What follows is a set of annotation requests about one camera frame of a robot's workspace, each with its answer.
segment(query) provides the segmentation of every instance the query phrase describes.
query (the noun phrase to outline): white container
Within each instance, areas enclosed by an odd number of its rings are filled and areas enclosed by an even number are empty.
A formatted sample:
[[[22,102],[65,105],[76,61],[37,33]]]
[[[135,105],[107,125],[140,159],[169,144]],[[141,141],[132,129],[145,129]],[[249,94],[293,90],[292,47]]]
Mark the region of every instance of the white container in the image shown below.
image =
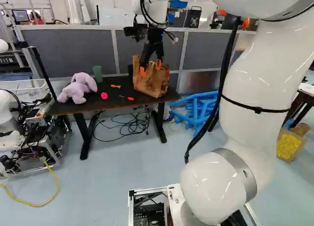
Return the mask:
[[[3,81],[0,82],[0,88],[12,91],[23,102],[43,99],[50,92],[44,79]]]

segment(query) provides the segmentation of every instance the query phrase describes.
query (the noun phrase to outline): computer monitor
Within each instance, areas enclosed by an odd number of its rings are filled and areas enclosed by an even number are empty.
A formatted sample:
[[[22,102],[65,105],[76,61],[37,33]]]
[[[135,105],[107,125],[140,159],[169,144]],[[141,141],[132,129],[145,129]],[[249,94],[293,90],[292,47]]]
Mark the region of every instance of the computer monitor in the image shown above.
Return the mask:
[[[26,10],[12,10],[16,22],[30,21]]]

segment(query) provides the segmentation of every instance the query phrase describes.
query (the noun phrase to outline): desk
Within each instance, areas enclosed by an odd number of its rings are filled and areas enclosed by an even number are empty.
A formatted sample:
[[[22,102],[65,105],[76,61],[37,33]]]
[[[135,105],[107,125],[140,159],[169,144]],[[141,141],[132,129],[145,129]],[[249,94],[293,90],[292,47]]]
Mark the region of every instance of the desk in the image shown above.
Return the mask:
[[[111,87],[110,85],[121,85],[121,88]],[[102,92],[108,94],[106,100],[101,98]],[[132,102],[123,97],[119,97],[119,95],[133,97],[135,100]],[[168,92],[158,99],[145,95],[133,89],[133,83],[127,76],[103,78],[103,82],[98,84],[97,93],[87,93],[84,97],[87,99],[84,104],[76,105],[72,100],[67,103],[55,102],[49,111],[50,115],[73,114],[84,141],[80,154],[81,160],[86,160],[88,157],[92,133],[97,120],[96,117],[93,117],[87,127],[83,113],[158,103],[158,112],[152,111],[152,117],[161,142],[166,143],[167,138],[162,127],[165,102],[177,101],[181,98],[178,93],[170,87],[168,88]]]
[[[294,118],[301,111],[298,117],[292,123],[291,128],[294,128],[314,106],[314,96],[312,94],[306,93],[302,90],[298,90],[298,92],[299,94],[293,101],[291,109],[289,110],[284,121],[285,124],[289,119]]]

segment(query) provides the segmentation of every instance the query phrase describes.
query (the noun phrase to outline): plush toy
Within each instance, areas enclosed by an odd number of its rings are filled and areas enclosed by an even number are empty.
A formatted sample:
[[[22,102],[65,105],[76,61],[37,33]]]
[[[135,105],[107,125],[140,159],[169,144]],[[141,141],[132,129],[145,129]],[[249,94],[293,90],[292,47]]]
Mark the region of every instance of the plush toy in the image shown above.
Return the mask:
[[[95,80],[86,73],[77,73],[74,74],[71,79],[71,84],[66,86],[57,100],[61,103],[66,103],[70,97],[75,104],[82,104],[86,102],[86,99],[83,97],[86,92],[97,92],[97,84]]]

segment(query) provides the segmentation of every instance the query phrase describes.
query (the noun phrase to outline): pink ball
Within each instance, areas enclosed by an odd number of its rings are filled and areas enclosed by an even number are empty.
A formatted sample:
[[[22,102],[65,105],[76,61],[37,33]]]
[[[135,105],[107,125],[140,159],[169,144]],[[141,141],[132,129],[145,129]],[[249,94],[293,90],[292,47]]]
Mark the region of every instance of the pink ball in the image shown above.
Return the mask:
[[[101,93],[101,97],[102,97],[103,99],[107,99],[107,98],[108,98],[108,94],[107,94],[106,92],[102,92],[102,93]]]

